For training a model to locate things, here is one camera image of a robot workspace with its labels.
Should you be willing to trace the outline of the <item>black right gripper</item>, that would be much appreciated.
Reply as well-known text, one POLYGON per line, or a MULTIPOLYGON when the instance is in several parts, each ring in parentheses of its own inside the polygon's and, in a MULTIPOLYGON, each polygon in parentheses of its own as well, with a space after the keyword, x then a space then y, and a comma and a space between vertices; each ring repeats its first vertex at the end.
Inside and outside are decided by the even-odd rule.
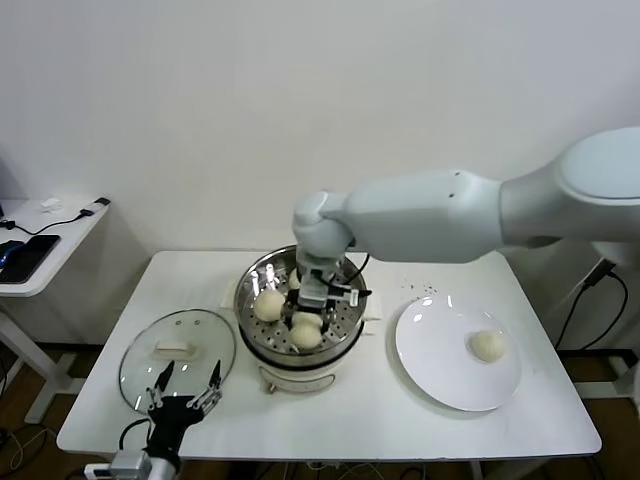
POLYGON ((335 275, 335 267, 329 269, 297 268, 297 277, 300 282, 299 290, 289 289, 283 304, 283 322, 287 328, 291 328, 293 325, 292 317, 298 311, 298 304, 326 304, 321 314, 321 334, 336 336, 334 323, 337 319, 337 301, 329 299, 329 287, 335 275))

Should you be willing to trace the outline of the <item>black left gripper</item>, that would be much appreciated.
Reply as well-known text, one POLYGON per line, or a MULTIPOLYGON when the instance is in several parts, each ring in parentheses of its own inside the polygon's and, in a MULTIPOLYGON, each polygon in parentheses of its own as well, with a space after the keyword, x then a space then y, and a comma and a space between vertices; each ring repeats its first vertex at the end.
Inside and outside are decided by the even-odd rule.
POLYGON ((218 360, 207 387, 199 394, 165 396, 175 367, 171 360, 160 372, 152 387, 146 388, 149 398, 149 416, 154 424, 145 451, 150 457, 178 459, 179 449, 186 431, 204 419, 203 411, 211 411, 222 398, 221 360, 218 360))

